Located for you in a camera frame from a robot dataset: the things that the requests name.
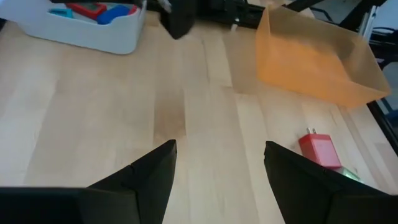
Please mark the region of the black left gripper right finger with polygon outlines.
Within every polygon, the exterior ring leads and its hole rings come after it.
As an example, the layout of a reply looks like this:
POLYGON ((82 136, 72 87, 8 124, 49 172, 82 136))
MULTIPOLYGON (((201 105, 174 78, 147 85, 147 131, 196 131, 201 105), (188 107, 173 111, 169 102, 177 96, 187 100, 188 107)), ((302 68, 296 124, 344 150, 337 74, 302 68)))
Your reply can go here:
POLYGON ((264 166, 286 223, 388 223, 388 194, 267 141, 264 166))

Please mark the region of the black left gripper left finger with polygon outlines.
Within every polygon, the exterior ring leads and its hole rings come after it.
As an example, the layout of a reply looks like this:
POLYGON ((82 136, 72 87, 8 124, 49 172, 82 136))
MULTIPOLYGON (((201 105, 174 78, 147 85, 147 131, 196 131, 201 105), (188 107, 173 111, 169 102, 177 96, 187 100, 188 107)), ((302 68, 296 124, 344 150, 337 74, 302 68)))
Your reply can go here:
POLYGON ((91 189, 133 194, 140 223, 162 223, 174 182, 177 141, 170 139, 91 189))

